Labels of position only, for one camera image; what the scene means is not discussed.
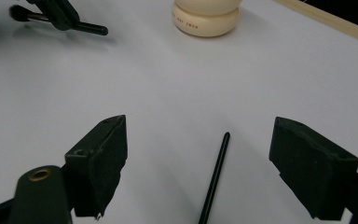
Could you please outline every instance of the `screw hole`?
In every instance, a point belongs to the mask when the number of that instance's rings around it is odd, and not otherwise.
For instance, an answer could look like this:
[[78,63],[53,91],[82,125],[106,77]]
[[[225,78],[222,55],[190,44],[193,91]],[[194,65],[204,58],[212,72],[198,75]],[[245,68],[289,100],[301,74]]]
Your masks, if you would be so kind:
[[42,169],[33,172],[28,178],[29,180],[36,182],[48,178],[50,174],[51,171],[49,169]]
[[78,149],[74,152],[75,155],[78,155],[78,156],[83,156],[84,155],[84,150],[83,149]]

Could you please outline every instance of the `black clamp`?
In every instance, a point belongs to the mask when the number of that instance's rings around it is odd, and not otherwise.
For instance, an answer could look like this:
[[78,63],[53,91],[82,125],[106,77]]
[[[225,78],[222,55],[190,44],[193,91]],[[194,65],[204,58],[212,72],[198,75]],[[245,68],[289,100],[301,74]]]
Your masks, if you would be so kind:
[[80,21],[78,13],[68,0],[27,0],[27,2],[35,4],[43,14],[16,5],[9,10],[10,16],[15,21],[45,21],[61,31],[77,30],[95,35],[108,34],[108,29],[104,26]]
[[300,122],[276,118],[269,159],[312,217],[341,220],[348,208],[358,224],[356,156]]
[[65,154],[65,165],[35,168],[19,179],[13,199],[0,203],[0,224],[71,224],[103,216],[127,159],[126,117],[101,121]]

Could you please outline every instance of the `white surface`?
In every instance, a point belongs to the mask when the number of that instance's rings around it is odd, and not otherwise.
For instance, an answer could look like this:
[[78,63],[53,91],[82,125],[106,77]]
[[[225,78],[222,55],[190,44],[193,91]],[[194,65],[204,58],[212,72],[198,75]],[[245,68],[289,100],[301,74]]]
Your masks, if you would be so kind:
[[281,116],[358,156],[357,39],[267,0],[244,0],[237,28],[211,39],[178,31],[172,1],[71,3],[109,36],[24,25],[7,9],[35,7],[0,1],[0,202],[20,175],[63,165],[97,122],[126,114],[129,159],[100,223],[198,223],[226,131],[209,223],[324,223],[279,178],[270,138]]

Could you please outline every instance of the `black rod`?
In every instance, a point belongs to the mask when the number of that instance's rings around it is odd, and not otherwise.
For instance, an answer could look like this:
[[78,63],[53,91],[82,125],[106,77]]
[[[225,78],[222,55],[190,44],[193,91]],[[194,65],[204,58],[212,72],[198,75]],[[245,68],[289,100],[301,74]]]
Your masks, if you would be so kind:
[[107,35],[109,31],[106,27],[100,25],[94,25],[85,22],[79,22],[72,27],[73,30],[87,32],[95,35]]
[[222,171],[223,161],[228,147],[230,134],[226,133],[223,137],[222,146],[220,147],[219,156],[217,157],[216,165],[214,167],[211,184],[209,185],[208,194],[206,195],[205,203],[202,208],[199,224],[206,224],[208,222],[209,212],[211,211],[213,196],[216,192],[217,182],[219,181],[220,172]]

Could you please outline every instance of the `metal rod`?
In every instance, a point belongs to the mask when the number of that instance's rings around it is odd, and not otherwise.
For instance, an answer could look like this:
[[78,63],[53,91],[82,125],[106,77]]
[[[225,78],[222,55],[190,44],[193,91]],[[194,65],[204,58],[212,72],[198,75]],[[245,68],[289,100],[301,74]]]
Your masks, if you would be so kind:
[[230,134],[226,133],[223,138],[222,146],[220,147],[219,151],[219,156],[217,157],[216,165],[214,167],[211,184],[209,186],[208,194],[206,195],[205,203],[202,208],[199,224],[206,224],[208,222],[208,216],[211,211],[213,196],[216,191],[217,182],[219,181],[220,172],[222,170],[223,161],[225,159],[229,137]]
[[33,13],[28,13],[27,18],[28,18],[29,20],[34,20],[34,21],[50,22],[45,15],[40,14],[40,13],[35,13],[35,12],[33,12]]

